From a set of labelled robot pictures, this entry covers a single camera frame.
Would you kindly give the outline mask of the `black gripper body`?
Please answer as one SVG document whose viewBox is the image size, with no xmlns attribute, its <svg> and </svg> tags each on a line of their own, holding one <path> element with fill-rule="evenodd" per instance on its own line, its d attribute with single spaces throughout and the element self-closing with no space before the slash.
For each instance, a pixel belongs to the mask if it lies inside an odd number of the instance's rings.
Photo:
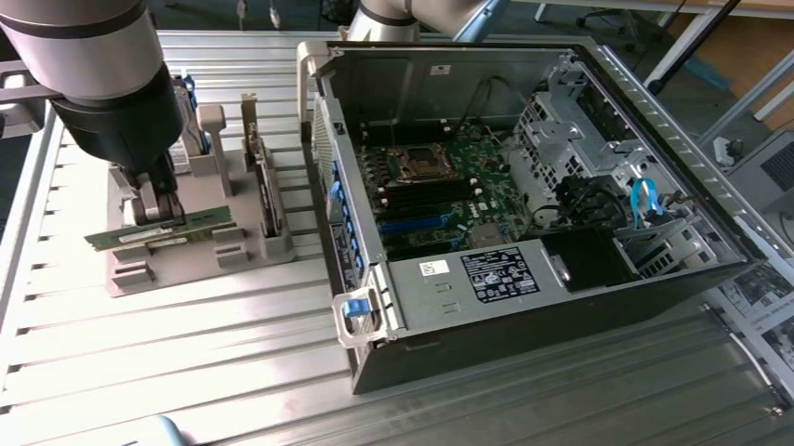
<svg viewBox="0 0 794 446">
<path fill-rule="evenodd" d="M 61 98 L 52 105 L 83 151 L 117 164 L 135 188 L 141 175 L 156 189 L 176 187 L 168 148 L 184 122 L 168 76 L 124 97 L 81 104 Z"/>
</svg>

